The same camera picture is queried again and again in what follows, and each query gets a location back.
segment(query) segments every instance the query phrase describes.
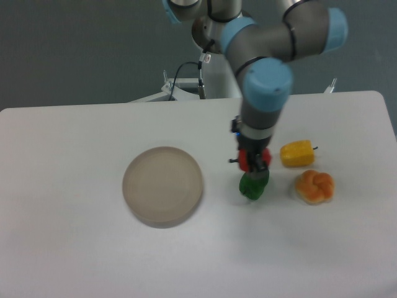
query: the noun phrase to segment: yellow object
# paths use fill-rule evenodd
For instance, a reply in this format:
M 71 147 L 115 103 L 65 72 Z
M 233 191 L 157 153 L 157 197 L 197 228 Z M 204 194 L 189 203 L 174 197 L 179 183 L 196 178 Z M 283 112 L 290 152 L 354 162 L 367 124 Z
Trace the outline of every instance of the yellow object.
M 286 144 L 280 149 L 284 166 L 308 166 L 314 162 L 314 150 L 309 140 Z

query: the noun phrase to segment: table surface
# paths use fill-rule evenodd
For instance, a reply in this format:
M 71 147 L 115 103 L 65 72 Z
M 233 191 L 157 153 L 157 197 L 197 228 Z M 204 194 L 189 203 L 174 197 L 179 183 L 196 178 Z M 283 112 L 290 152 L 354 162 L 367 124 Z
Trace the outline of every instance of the table surface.
M 269 146 L 270 182 L 248 202 L 230 120 L 239 99 L 7 109 L 0 113 L 0 297 L 396 297 L 397 144 L 375 92 L 292 96 Z M 336 181 L 319 206 L 295 197 L 308 168 L 279 149 L 310 139 Z M 128 209 L 141 152 L 185 150 L 205 180 L 169 229 Z

